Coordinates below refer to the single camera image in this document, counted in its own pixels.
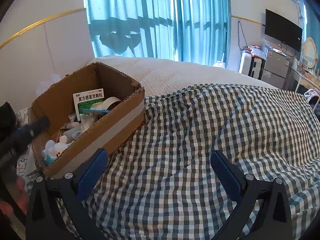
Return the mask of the person's left hand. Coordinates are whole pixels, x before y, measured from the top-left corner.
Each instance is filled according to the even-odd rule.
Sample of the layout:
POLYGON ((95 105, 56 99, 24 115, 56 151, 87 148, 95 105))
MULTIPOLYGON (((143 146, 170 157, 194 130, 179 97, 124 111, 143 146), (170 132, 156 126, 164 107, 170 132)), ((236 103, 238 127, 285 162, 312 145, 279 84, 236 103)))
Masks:
MULTIPOLYGON (((20 210, 26 215, 28 211, 29 195, 25 191, 25 180, 19 176, 16 177, 16 182, 9 183, 9 193, 13 197, 13 200, 20 208, 20 210)), ((4 200, 1 200, 1 212, 5 216, 10 216, 14 213, 12 206, 4 200)))

